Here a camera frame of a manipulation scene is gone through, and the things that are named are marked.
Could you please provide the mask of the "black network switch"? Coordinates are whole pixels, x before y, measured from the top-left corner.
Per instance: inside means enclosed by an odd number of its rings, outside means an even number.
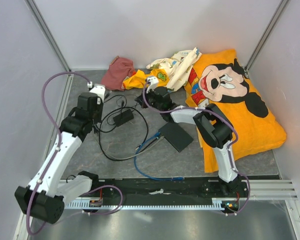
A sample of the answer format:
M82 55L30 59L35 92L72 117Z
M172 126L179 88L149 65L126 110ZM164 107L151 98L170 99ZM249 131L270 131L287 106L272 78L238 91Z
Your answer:
M158 132L180 153L187 148L193 138L177 123L168 122Z

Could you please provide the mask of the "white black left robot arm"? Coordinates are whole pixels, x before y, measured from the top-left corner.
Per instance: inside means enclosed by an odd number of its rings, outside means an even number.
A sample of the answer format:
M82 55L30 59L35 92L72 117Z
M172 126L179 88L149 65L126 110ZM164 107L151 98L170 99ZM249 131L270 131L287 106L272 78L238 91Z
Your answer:
M105 91L98 85L79 95L77 106L61 122L60 135L38 173L26 187L16 189L14 196L24 214L54 224L71 201L83 194L94 197L99 193L98 176L86 171L62 186L59 182L93 125L101 121Z

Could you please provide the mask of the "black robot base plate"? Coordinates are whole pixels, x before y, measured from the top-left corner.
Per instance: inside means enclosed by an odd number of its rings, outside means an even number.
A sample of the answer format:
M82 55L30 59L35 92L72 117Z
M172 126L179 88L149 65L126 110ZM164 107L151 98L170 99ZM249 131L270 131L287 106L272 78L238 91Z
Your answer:
M102 201L117 205L122 203L160 204L207 204L212 198L244 199L248 196L247 183L242 181L234 191L225 193L217 177L186 177L183 180L153 180L150 178L100 179L92 184L92 189L111 185L102 190Z

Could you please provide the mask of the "black power adapter brick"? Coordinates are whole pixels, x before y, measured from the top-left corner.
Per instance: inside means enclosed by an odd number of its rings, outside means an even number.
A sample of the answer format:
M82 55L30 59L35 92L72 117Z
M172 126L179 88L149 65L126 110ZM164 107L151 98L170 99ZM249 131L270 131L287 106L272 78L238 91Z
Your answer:
M133 115L133 112L130 109L128 109L128 110L124 110L121 113L117 114L112 119L113 119L114 125L116 127L119 127L119 126L131 121L132 119L134 119L134 115Z

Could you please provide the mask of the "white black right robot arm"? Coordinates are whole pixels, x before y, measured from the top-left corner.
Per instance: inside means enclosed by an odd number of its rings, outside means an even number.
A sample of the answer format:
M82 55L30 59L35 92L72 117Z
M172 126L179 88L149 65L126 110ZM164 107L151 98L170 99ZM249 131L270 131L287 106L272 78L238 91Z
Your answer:
M153 108L166 122L195 125L203 141L213 149L217 166L219 191L232 196L241 180L235 165L232 144L235 129L217 105L189 107L172 101L166 87L148 88L135 98L142 108Z

